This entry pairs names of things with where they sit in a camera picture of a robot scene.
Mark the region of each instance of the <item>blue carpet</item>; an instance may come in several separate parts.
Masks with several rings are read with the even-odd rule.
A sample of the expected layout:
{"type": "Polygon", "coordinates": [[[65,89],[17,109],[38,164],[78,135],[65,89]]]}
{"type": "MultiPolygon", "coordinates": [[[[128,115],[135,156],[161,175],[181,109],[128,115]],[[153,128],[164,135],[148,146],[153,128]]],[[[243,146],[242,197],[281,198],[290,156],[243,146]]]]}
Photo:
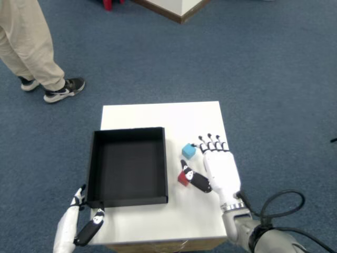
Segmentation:
{"type": "Polygon", "coordinates": [[[305,207],[275,223],[336,248],[336,0],[212,0],[185,25],[130,1],[110,13],[95,0],[41,6],[56,62],[87,86],[49,105],[41,88],[22,92],[0,63],[1,253],[52,251],[57,223],[86,179],[103,105],[213,100],[252,205],[282,189],[303,191],[305,207]]]}

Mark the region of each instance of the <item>black fingertip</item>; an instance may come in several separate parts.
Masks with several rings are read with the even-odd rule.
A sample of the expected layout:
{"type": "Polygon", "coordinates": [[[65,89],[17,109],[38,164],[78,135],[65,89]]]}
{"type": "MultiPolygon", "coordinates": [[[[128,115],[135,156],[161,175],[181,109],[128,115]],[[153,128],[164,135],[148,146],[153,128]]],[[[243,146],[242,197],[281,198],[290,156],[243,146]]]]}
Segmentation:
{"type": "Polygon", "coordinates": [[[187,166],[187,163],[185,162],[185,160],[180,160],[181,163],[181,167],[184,169],[185,166],[187,166]]]}

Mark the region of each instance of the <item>white shoe sole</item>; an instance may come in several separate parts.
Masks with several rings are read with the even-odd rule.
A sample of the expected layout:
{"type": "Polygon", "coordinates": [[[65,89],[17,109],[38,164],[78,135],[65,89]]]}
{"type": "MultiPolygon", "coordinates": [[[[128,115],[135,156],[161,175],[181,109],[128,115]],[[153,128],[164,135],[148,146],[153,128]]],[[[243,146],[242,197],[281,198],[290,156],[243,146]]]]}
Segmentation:
{"type": "Polygon", "coordinates": [[[80,92],[81,90],[83,90],[84,86],[85,86],[85,82],[84,82],[83,85],[82,85],[77,91],[75,91],[75,92],[70,92],[70,93],[64,94],[64,95],[56,95],[56,96],[53,96],[52,98],[49,98],[48,96],[44,95],[44,96],[43,96],[43,99],[44,99],[44,101],[47,102],[47,103],[55,103],[55,102],[57,102],[57,101],[60,101],[60,100],[62,100],[62,99],[67,98],[68,96],[74,96],[74,95],[76,95],[78,92],[80,92]]]}
{"type": "Polygon", "coordinates": [[[32,91],[33,89],[35,89],[39,85],[40,85],[40,83],[38,81],[34,80],[34,82],[31,85],[23,85],[23,84],[21,84],[21,90],[23,90],[23,91],[32,91]]]}

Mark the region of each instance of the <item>blue cube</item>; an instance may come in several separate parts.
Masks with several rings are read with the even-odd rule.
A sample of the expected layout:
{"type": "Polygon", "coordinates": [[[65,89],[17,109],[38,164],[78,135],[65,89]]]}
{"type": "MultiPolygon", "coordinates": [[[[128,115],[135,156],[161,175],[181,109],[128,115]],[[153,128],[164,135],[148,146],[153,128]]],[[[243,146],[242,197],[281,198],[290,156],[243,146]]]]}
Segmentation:
{"type": "Polygon", "coordinates": [[[192,156],[194,156],[195,151],[195,147],[193,147],[191,144],[187,144],[185,147],[183,147],[182,154],[189,160],[192,158],[192,156]]]}

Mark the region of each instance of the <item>person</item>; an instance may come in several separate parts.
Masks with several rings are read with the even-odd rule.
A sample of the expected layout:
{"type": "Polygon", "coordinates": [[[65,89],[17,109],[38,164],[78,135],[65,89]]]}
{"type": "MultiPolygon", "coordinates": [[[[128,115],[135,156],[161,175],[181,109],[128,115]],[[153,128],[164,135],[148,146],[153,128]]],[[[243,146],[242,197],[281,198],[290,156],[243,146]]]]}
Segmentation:
{"type": "Polygon", "coordinates": [[[83,78],[65,80],[54,62],[51,34],[37,0],[0,0],[0,58],[19,77],[22,90],[41,84],[47,103],[84,88],[83,78]]]}

